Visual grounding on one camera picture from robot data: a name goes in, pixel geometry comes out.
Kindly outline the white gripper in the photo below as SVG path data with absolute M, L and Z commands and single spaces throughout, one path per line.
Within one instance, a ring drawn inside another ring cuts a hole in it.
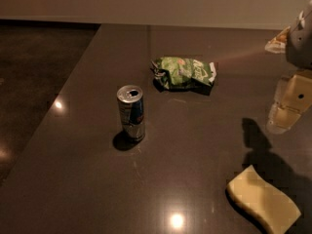
M 280 135 L 290 130 L 312 106 L 312 0 L 291 27 L 268 41 L 264 50 L 286 53 L 289 63 L 307 68 L 297 70 L 291 77 L 282 77 L 277 84 L 266 127 L 271 134 Z

